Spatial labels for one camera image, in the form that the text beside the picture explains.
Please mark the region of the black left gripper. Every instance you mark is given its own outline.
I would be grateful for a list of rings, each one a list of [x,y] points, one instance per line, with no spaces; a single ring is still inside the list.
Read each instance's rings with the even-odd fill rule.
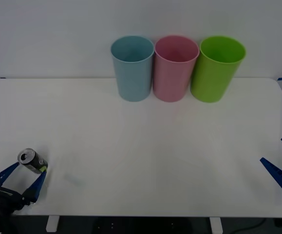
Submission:
[[[0,187],[18,166],[19,162],[16,162],[0,172]],[[0,215],[11,215],[14,211],[19,211],[24,206],[29,206],[31,203],[36,203],[46,174],[46,171],[42,172],[35,182],[28,189],[26,189],[23,194],[1,187]]]

